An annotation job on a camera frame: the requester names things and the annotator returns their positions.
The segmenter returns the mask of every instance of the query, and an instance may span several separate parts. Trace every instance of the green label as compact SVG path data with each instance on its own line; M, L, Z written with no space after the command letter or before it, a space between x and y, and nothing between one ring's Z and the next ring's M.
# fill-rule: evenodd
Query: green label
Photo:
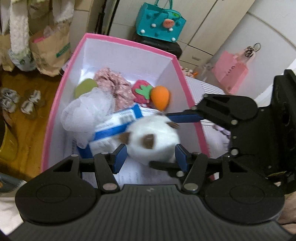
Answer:
M176 14L175 12L173 12L173 15L177 18L179 18L180 16L178 14Z
M56 57L60 57L63 53L65 53L70 48L70 43L65 45L57 54Z

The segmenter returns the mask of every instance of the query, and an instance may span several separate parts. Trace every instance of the pink floral fabric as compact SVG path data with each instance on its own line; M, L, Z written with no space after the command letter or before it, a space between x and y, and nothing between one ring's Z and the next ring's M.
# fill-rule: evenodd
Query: pink floral fabric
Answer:
M124 110L134 104L135 96L131 90L131 84L110 68L102 68L94 75L98 87L110 91L115 98L115 111Z

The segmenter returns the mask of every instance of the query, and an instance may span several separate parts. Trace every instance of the green felt leaf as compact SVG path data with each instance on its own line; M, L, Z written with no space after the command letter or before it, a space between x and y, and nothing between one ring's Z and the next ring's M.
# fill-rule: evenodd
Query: green felt leaf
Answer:
M138 93L139 95L143 95L146 100L150 99L150 92L153 89L151 85L144 86L140 85L141 89L135 89L135 92Z

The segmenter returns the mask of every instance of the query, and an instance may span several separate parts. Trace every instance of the pink shopping bag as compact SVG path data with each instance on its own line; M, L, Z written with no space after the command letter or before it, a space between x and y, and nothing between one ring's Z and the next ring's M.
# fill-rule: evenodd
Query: pink shopping bag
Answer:
M248 74L248 64L255 58L255 50L252 55L245 55L249 47L237 54L224 51L212 69L217 80L228 94L235 94Z

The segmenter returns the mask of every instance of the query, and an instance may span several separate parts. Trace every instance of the white mesh bath sponge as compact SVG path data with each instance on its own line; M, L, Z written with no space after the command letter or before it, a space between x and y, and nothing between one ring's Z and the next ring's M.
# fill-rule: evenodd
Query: white mesh bath sponge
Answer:
M93 88L63 110L61 123L66 131L74 132L77 146L86 148L95 127L111 118L114 107L115 100L109 92Z

